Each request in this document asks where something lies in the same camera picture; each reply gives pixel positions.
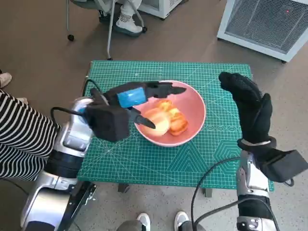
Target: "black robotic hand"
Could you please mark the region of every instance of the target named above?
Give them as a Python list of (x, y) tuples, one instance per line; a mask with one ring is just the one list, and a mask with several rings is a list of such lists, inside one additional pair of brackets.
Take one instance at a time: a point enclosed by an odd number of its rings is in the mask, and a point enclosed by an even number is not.
[(272, 114), (270, 95), (262, 93), (257, 85), (240, 74), (222, 72), (219, 75), (221, 88), (229, 91), (236, 102), (243, 139), (250, 143), (270, 140), (269, 128)]
[(185, 88), (174, 87), (171, 82), (129, 82), (102, 93), (91, 89), (94, 102), (84, 112), (84, 118), (99, 139), (117, 142), (129, 136), (129, 121), (155, 128), (155, 124), (133, 108), (149, 98), (166, 98), (181, 94)]
[(268, 179), (285, 182), (308, 168), (297, 150), (275, 149), (276, 140), (269, 136), (272, 104), (270, 95), (263, 96), (257, 85), (240, 74), (222, 72), (221, 88), (229, 91), (237, 105), (243, 139), (238, 146), (254, 154), (257, 167)]

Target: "pink bowl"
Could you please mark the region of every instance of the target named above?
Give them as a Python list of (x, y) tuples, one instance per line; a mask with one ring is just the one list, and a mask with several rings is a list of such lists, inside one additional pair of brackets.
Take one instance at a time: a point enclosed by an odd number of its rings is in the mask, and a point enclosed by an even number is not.
[[(179, 81), (168, 80), (165, 82), (172, 82), (173, 86), (186, 88), (184, 93), (179, 95), (169, 95), (168, 99), (171, 100), (186, 116), (189, 123), (187, 130), (179, 136), (173, 136), (167, 132), (161, 137), (155, 137), (144, 134), (140, 129), (140, 125), (135, 124), (135, 126), (141, 135), (152, 143), (163, 147), (175, 147), (190, 141), (198, 134), (203, 127), (206, 110), (201, 95), (194, 88)], [(154, 105), (158, 100), (159, 99), (156, 98), (150, 98), (148, 102), (135, 106), (135, 108), (141, 111), (141, 114), (143, 115), (147, 110), (154, 108)]]

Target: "cutting mat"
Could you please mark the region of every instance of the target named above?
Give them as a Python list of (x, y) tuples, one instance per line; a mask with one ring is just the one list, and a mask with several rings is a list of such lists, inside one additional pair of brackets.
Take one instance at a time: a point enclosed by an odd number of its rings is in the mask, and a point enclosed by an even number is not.
[[(214, 163), (239, 156), (236, 141), (241, 128), (231, 94), (220, 88), (222, 71), (251, 78), (245, 64), (204, 64), (138, 61), (93, 61), (89, 78), (103, 91), (130, 81), (178, 80), (193, 86), (206, 105), (205, 125), (190, 142), (179, 147), (159, 147), (130, 125), (130, 137), (110, 143), (93, 138), (79, 179), (119, 183), (195, 187)], [(235, 189), (238, 162), (217, 167), (202, 187)]]

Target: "gray floor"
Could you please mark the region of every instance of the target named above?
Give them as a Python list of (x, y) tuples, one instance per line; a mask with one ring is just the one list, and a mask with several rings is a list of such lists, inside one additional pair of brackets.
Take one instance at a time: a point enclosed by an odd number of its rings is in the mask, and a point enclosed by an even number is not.
[[(217, 41), (225, 3), (226, 0), (190, 0), (164, 22), (144, 15), (149, 28), (145, 35), (136, 39), (114, 33), (113, 58), (250, 64), (255, 81), (272, 95), (270, 134), (279, 141), (279, 148), (296, 148), (308, 160), (308, 44), (290, 63), (281, 64), (263, 54)], [(68, 106), (80, 93), (89, 62), (106, 58), (107, 27), (98, 23), (97, 12), (77, 7), (72, 7), (71, 12), (74, 43), (66, 40), (63, 0), (1, 2), (0, 68), (14, 78), (5, 90), (16, 97), (27, 97), (44, 114), (52, 106)], [(275, 185), (271, 202), (281, 230), (307, 230), (307, 177), (308, 171), (296, 177), (293, 188)], [(31, 183), (20, 183), (27, 189), (31, 187)], [(115, 184), (98, 185), (97, 200), (91, 201), (76, 219), (83, 231), (115, 230), (140, 212), (150, 214), (153, 231), (170, 231), (175, 213), (190, 210), (192, 188), (133, 185), (127, 194), (119, 194)], [(0, 182), (0, 188), (0, 230), (18, 230), (25, 197), (5, 182)], [(214, 190), (212, 199), (200, 193), (195, 214), (235, 199), (236, 192), (230, 190)], [(230, 209), (208, 218), (203, 225), (213, 231), (236, 230), (236, 217), (237, 210)]]

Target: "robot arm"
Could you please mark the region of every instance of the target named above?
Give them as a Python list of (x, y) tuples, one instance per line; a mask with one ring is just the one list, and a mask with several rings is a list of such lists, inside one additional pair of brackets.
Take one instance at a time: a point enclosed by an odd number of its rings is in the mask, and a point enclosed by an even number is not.
[(129, 121), (155, 128), (132, 106), (150, 97), (165, 98), (185, 88), (169, 82), (130, 82), (102, 94), (91, 89), (91, 97), (74, 101), (71, 115), (61, 128), (45, 168), (40, 172), (22, 211), (23, 231), (68, 229), (81, 205), (93, 196), (96, 186), (79, 184), (77, 174), (93, 135), (116, 142), (129, 136)]
[(221, 73), (221, 88), (229, 91), (238, 107), (243, 139), (240, 166), (236, 173), (239, 231), (278, 231), (270, 213), (269, 180), (285, 182), (308, 168), (296, 150), (283, 152), (269, 136), (272, 104), (269, 94), (240, 74)]

